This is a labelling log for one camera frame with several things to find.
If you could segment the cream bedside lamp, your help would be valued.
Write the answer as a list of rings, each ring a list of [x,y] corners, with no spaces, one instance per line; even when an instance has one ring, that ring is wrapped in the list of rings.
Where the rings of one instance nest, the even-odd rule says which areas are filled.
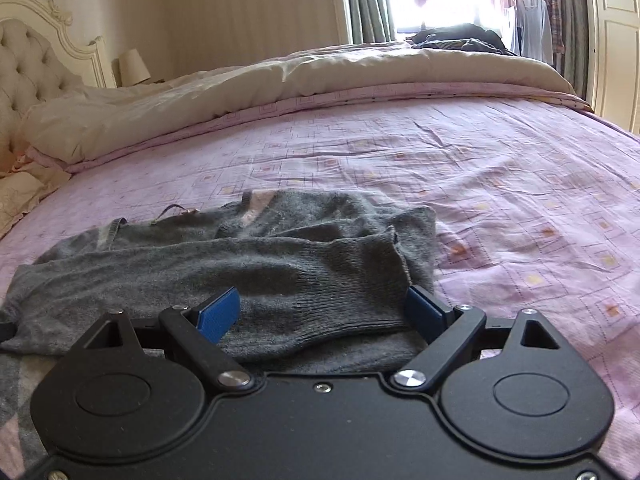
[[[142,84],[151,78],[151,74],[137,49],[130,49],[118,58],[120,81],[124,87]]]

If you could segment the grey-green curtain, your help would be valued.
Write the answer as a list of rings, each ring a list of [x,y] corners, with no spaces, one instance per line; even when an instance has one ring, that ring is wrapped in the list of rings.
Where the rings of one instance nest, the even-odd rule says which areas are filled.
[[[390,0],[348,0],[348,4],[355,44],[374,44],[395,39]]]
[[[587,95],[589,67],[588,0],[559,0],[561,39],[564,52],[559,57],[559,72],[578,96]]]

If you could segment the hanging laundry on rack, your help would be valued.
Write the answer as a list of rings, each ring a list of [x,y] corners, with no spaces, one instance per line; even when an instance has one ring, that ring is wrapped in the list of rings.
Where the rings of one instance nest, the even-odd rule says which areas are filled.
[[[560,0],[500,0],[503,43],[516,55],[555,66],[564,53]]]

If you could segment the grey argyle knit sweater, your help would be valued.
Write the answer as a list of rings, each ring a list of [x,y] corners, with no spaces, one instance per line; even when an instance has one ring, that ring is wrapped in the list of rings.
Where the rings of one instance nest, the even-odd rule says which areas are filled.
[[[1,316],[1,466],[19,477],[43,456],[29,416],[38,382],[104,312],[152,318],[229,288],[241,315],[222,348],[251,368],[393,370],[421,338],[401,307],[431,288],[436,216],[356,193],[254,191],[209,211],[123,218],[61,240],[19,266]]]

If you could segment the pink patterned bed sheet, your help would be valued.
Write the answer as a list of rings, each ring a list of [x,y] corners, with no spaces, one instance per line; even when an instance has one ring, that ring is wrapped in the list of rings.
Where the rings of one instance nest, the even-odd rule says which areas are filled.
[[[1,243],[1,279],[64,237],[247,190],[358,190],[437,216],[437,289],[544,311],[639,409],[639,139],[570,104],[412,98],[193,128],[73,177]]]

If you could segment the beige folded duvet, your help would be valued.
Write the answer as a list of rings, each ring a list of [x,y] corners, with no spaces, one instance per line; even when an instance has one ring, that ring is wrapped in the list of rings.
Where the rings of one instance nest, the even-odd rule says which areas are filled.
[[[163,84],[79,87],[33,106],[15,135],[29,155],[73,166],[243,110],[398,84],[512,84],[572,94],[546,63],[401,44],[323,48],[197,72]]]

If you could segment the grey-green right curtain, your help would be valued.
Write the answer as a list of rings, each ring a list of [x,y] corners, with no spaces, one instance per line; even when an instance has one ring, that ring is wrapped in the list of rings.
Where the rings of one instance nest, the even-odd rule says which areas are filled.
[[[559,0],[561,39],[564,52],[559,57],[559,72],[578,96],[587,95],[589,67],[588,0]]]

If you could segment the cream embroidered pillow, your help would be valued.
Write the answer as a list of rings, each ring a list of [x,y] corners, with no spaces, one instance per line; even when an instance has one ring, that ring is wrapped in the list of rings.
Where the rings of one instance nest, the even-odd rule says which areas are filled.
[[[29,214],[42,200],[70,180],[70,174],[28,162],[1,174],[1,237]]]

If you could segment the dark clothes pile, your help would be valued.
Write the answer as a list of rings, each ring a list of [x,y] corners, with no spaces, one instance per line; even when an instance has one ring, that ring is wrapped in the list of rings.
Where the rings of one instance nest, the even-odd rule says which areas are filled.
[[[456,50],[515,56],[493,30],[471,23],[424,28],[408,39],[413,49]]]

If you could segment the grey-green left curtain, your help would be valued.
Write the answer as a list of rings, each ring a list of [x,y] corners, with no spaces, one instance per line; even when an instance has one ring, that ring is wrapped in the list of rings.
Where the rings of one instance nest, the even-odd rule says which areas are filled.
[[[390,0],[348,0],[348,4],[355,44],[374,44],[395,39]]]

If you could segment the cream tufted headboard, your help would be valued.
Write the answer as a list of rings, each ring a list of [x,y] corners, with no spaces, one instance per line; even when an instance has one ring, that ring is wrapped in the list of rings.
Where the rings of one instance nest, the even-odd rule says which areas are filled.
[[[73,14],[54,0],[1,0],[1,156],[12,156],[28,110],[77,87],[114,88],[105,41],[70,38]]]

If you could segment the cream panelled wardrobe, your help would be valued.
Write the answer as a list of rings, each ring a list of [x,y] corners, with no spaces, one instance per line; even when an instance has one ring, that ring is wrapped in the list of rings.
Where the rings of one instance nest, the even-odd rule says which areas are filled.
[[[588,0],[588,100],[604,119],[639,132],[639,0]]]

